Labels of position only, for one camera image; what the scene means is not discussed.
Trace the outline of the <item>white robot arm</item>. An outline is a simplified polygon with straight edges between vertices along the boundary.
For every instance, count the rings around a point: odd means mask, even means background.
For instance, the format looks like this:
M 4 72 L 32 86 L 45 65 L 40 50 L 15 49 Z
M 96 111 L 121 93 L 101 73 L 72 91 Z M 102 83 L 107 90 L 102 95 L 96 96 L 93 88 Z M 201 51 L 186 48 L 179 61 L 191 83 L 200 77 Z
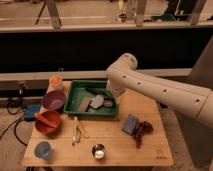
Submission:
M 143 74 L 137 66 L 136 57 L 124 53 L 107 68 L 107 88 L 114 96 L 134 90 L 213 129 L 213 90 Z

